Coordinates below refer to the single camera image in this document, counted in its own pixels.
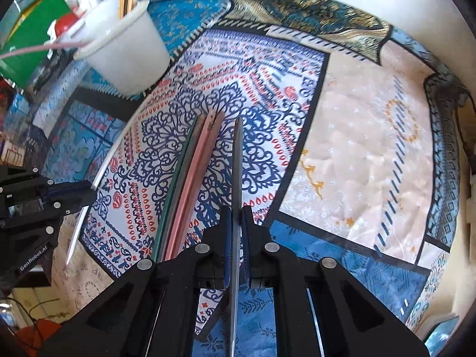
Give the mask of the grey metal chopstick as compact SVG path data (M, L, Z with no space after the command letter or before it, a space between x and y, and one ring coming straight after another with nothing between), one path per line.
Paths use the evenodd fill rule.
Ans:
M242 207L242 154L243 119L237 118L234 126L232 152L231 187L231 276L230 276L230 332L229 355L236 350L238 292L239 292L239 252L240 252L240 210Z

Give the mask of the green metal box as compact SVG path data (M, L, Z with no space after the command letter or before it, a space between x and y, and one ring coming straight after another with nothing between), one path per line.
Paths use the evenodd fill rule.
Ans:
M34 6L32 12L6 42L1 54L42 45L50 39L47 30L52 21L70 12L71 10L65 0L42 0ZM42 51L2 59L1 75L24 88L33 71L46 55L47 52Z

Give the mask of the pink chopstick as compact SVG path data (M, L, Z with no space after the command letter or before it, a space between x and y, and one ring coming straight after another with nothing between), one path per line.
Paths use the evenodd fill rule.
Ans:
M206 168L211 159L215 140L220 133L223 117L224 113L215 109L212 109L206 116L203 129L191 158L189 169L186 173L185 183L181 190L178 207L173 217L171 231L166 247L161 255L161 260L173 259L181 249Z

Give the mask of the white round plastic tub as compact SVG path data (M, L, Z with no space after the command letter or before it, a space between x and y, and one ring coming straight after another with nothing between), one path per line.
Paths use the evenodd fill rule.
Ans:
M90 67L81 86L121 97L136 96L155 84L170 54L148 7L140 0L119 18L119 0L102 0L64 32L59 43L84 43L73 58Z

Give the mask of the red tomato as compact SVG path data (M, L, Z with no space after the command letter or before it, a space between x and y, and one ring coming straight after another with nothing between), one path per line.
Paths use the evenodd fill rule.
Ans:
M58 18L54 24L55 35L59 37L69 30L78 20L78 17L70 12Z

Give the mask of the patterned patchwork table mat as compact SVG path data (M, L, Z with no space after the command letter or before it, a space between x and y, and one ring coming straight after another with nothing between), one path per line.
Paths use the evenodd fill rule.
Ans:
M178 255L231 208L234 126L243 119L242 207L296 256L332 257L435 356L454 318L428 307L461 226L462 128L475 96L424 46L335 0L149 0L170 54L143 93L90 90L73 58L47 55L1 122L1 166L96 200L65 216L52 251L11 290L1 354L47 339L142 259L161 260L206 116L224 113ZM221 289L201 289L190 356L230 356L231 234ZM244 273L240 223L234 356L278 356L271 289Z

